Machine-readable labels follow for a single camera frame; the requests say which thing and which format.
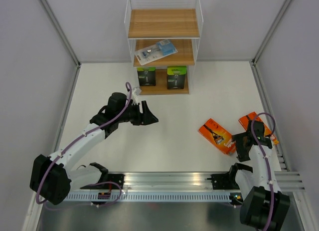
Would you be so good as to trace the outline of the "orange razor box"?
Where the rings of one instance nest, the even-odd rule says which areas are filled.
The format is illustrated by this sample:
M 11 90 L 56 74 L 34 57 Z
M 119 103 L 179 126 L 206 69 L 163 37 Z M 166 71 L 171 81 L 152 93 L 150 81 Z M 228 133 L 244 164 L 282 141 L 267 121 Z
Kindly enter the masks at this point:
M 238 121 L 239 123 L 241 124 L 241 126 L 247 130 L 248 128 L 248 123 L 249 121 L 253 120 L 253 118 L 257 115 L 256 112 L 251 112 L 243 117 L 241 117 Z M 277 139 L 277 137 L 272 133 L 272 130 L 269 129 L 269 127 L 264 123 L 264 127 L 265 127 L 265 132 L 264 132 L 264 135 L 266 137 L 269 137 L 272 142 L 274 143 L 274 145 L 278 145 L 279 144 L 279 141 Z
M 208 119 L 198 132 L 225 155 L 233 155 L 236 151 L 232 135 L 213 119 Z

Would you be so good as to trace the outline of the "white blister razor pack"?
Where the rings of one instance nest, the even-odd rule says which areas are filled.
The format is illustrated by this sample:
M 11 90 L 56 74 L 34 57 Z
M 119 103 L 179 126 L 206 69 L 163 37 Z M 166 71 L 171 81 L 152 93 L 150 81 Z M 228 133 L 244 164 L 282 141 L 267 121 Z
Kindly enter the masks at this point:
M 164 39 L 135 51 L 135 57 L 140 65 L 146 65 L 176 53 L 178 50 L 173 43 L 169 39 Z

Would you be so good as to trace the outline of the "black green razor box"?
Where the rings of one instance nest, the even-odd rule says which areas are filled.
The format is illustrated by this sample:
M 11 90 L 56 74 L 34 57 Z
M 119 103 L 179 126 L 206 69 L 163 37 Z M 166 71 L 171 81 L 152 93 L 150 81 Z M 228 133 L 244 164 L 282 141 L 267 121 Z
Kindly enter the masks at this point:
M 186 66 L 168 66 L 167 89 L 184 89 L 186 75 Z
M 137 74 L 140 86 L 156 86 L 155 67 L 138 67 Z

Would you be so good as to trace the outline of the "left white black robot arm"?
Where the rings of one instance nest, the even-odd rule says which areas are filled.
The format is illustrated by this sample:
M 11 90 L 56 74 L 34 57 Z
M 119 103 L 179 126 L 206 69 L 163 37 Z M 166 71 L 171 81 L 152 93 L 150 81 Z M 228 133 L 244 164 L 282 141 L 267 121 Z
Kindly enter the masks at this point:
M 60 204 L 77 189 L 104 189 L 109 183 L 108 169 L 93 162 L 82 169 L 74 166 L 92 148 L 107 139 L 121 123 L 146 126 L 157 123 L 158 118 L 149 110 L 147 102 L 136 103 L 124 93 L 115 92 L 94 115 L 82 134 L 65 148 L 49 156 L 39 155 L 32 167 L 30 188 L 36 193 L 36 202 Z

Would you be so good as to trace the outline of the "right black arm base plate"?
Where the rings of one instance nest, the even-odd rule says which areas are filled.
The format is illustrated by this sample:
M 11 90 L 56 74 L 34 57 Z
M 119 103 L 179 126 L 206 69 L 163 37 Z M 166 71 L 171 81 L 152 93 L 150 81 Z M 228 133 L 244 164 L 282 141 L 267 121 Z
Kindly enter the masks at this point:
M 237 187 L 229 179 L 228 174 L 212 174 L 207 178 L 212 184 L 213 190 L 236 190 Z

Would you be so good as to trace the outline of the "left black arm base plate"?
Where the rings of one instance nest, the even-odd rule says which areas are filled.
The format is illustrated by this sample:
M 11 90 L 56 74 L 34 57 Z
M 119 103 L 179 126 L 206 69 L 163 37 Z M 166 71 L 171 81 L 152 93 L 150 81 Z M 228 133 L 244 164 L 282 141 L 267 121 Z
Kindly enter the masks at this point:
M 124 184 L 124 174 L 107 174 L 104 175 L 100 180 L 99 183 L 102 182 L 114 182 L 117 185 L 119 185 L 121 187 L 121 189 L 123 188 L 123 184 Z M 103 189 L 103 190 L 119 190 L 118 186 L 115 184 L 111 184 L 111 183 L 105 183 L 105 184 L 101 184 L 99 189 Z

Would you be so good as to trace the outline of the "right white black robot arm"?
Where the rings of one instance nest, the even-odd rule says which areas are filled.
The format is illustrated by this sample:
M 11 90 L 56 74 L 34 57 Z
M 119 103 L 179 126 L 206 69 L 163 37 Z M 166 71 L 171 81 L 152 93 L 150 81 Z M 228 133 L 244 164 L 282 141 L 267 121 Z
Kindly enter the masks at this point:
M 233 135 L 232 141 L 239 163 L 231 167 L 227 182 L 241 192 L 240 222 L 260 231 L 281 230 L 291 200 L 278 185 L 264 123 L 249 121 L 246 131 Z

